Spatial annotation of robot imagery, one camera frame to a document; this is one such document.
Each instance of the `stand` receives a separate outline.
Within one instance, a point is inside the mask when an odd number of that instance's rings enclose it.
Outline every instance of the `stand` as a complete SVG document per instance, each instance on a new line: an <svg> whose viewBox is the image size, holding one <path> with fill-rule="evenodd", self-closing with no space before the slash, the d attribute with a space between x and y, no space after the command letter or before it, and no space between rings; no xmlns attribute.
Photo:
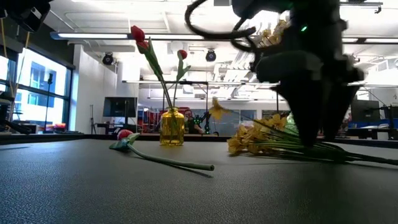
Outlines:
<svg viewBox="0 0 398 224"><path fill-rule="evenodd" d="M90 105L90 123L91 123L91 134L93 134L93 130L94 133L97 134L94 123L94 105Z"/></svg>
<svg viewBox="0 0 398 224"><path fill-rule="evenodd" d="M47 112L49 110L49 99L50 99L50 86L52 84L52 74L50 73L49 79L47 80L47 83L49 84L49 88L47 90L47 106L45 108L45 120L44 120L44 131L43 134L47 133Z"/></svg>
<svg viewBox="0 0 398 224"><path fill-rule="evenodd" d="M124 101L124 125L123 125L124 129L128 129L128 127L129 127L129 115L128 115L128 112L129 112L129 101L125 100Z"/></svg>

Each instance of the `green leaf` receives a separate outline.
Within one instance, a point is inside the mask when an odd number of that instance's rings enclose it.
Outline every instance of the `green leaf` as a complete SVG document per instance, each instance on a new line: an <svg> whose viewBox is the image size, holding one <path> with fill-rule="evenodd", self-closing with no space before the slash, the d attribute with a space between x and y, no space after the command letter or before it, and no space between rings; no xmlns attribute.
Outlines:
<svg viewBox="0 0 398 224"><path fill-rule="evenodd" d="M191 65L188 65L184 68L184 74L191 69Z"/></svg>
<svg viewBox="0 0 398 224"><path fill-rule="evenodd" d="M139 137L139 133L133 133L130 134L129 136L127 136L127 139L129 141L130 144L133 144L134 141Z"/></svg>
<svg viewBox="0 0 398 224"><path fill-rule="evenodd" d="M183 70L183 68L182 68L182 66L183 66L183 61L182 61L182 58L181 58L181 54L180 53L178 53L178 58L180 59L179 61L178 61L178 70L177 70L177 82L178 81L180 81L180 79L184 76L184 70Z"/></svg>
<svg viewBox="0 0 398 224"><path fill-rule="evenodd" d="M137 44L137 48L138 48L138 52L140 52L141 54L147 52L147 49L141 47L141 46L138 45L138 44Z"/></svg>
<svg viewBox="0 0 398 224"><path fill-rule="evenodd" d="M129 147L127 146L128 143L129 143L128 138L124 138L118 142L113 143L112 145L110 145L109 148L118 151L126 151L129 149Z"/></svg>
<svg viewBox="0 0 398 224"><path fill-rule="evenodd" d="M147 61L151 65L151 68L153 69L154 72L157 72L158 75L162 75L163 74L162 69L160 68L159 63L158 63L158 61L156 59L156 56L154 57L150 52L146 52L145 53L145 58L147 59Z"/></svg>
<svg viewBox="0 0 398 224"><path fill-rule="evenodd" d="M156 54L155 54L155 50L154 50L154 46L152 46L152 40L150 39L150 37L149 37L149 40L148 40L148 44L149 44L149 51L150 51L150 54L153 56L153 58L157 61L157 57L156 57Z"/></svg>

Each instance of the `monitor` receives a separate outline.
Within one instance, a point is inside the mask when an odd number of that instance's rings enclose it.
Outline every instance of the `monitor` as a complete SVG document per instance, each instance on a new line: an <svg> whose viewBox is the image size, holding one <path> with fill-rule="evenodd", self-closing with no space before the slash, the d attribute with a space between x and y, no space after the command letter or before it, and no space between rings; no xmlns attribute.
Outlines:
<svg viewBox="0 0 398 224"><path fill-rule="evenodd" d="M379 102L376 100L353 100L351 103L352 122L380 121Z"/></svg>
<svg viewBox="0 0 398 224"><path fill-rule="evenodd" d="M126 102L128 102L129 108L127 109L127 114L124 114ZM103 116L135 118L136 108L136 97L105 97Z"/></svg>

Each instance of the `desk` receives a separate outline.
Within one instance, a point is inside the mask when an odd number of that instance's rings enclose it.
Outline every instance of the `desk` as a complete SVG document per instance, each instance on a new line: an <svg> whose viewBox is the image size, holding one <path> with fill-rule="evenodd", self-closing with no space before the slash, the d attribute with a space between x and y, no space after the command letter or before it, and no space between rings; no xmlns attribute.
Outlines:
<svg viewBox="0 0 398 224"><path fill-rule="evenodd" d="M396 136L397 130L394 130L391 131L386 128L349 128L346 134L348 136L358 136L360 139L377 139L377 133L389 133L389 138L394 137L394 139L398 139Z"/></svg>
<svg viewBox="0 0 398 224"><path fill-rule="evenodd" d="M0 146L0 223L397 223L393 166L230 157L226 142L134 143L215 165L199 172L109 150L112 142ZM398 159L397 149L340 146Z"/></svg>
<svg viewBox="0 0 398 224"><path fill-rule="evenodd" d="M114 131L116 128L120 129L125 129L124 124L106 124L106 123L96 123L97 127L99 128L105 128L105 134L109 134L110 131ZM131 130L132 132L136 132L136 126L129 124L129 127L127 128L128 130Z"/></svg>
<svg viewBox="0 0 398 224"><path fill-rule="evenodd" d="M160 136L160 133L142 133L142 136ZM184 137L218 137L216 134L184 134Z"/></svg>

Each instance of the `fluorescent light fixture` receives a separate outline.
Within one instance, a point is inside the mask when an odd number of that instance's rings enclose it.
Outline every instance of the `fluorescent light fixture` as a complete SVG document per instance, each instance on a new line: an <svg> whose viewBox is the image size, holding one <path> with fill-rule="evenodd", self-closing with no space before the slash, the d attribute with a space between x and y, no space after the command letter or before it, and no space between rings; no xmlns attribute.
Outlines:
<svg viewBox="0 0 398 224"><path fill-rule="evenodd" d="M137 83L137 84L160 84L160 81L129 81L123 80L123 83Z"/></svg>
<svg viewBox="0 0 398 224"><path fill-rule="evenodd" d="M148 100L163 100L162 97L148 97ZM188 100L188 101L193 101L193 100L206 100L206 98L181 98L181 97L176 97L175 100L180 101L180 100ZM276 102L276 100L270 100L270 99L237 99L237 98L217 98L218 101L271 101L271 102Z"/></svg>
<svg viewBox="0 0 398 224"><path fill-rule="evenodd" d="M358 38L349 38L349 37L343 38L344 43L355 43L357 41L358 41Z"/></svg>
<svg viewBox="0 0 398 224"><path fill-rule="evenodd" d="M368 38L365 43L398 44L398 38Z"/></svg>
<svg viewBox="0 0 398 224"><path fill-rule="evenodd" d="M202 36L192 34L146 34L152 40L204 40Z"/></svg>
<svg viewBox="0 0 398 224"><path fill-rule="evenodd" d="M148 97L147 99L149 100L163 100L163 97ZM185 98L181 98L181 97L176 97L175 100L206 100L206 98L189 98L189 97L185 97Z"/></svg>
<svg viewBox="0 0 398 224"><path fill-rule="evenodd" d="M127 34L83 34L83 33L64 33L58 34L64 39L127 39Z"/></svg>
<svg viewBox="0 0 398 224"><path fill-rule="evenodd" d="M240 86L242 83L240 82L208 82L209 85L236 85Z"/></svg>
<svg viewBox="0 0 398 224"><path fill-rule="evenodd" d="M110 33L59 33L51 32L51 37L55 40L132 40L131 34L110 34ZM146 39L151 38L154 41L215 41L229 42L229 40L211 40L205 39L200 35L193 34L146 34ZM398 44L398 38L372 38L372 37L344 37L344 44L354 44L358 40L365 40L358 44Z"/></svg>

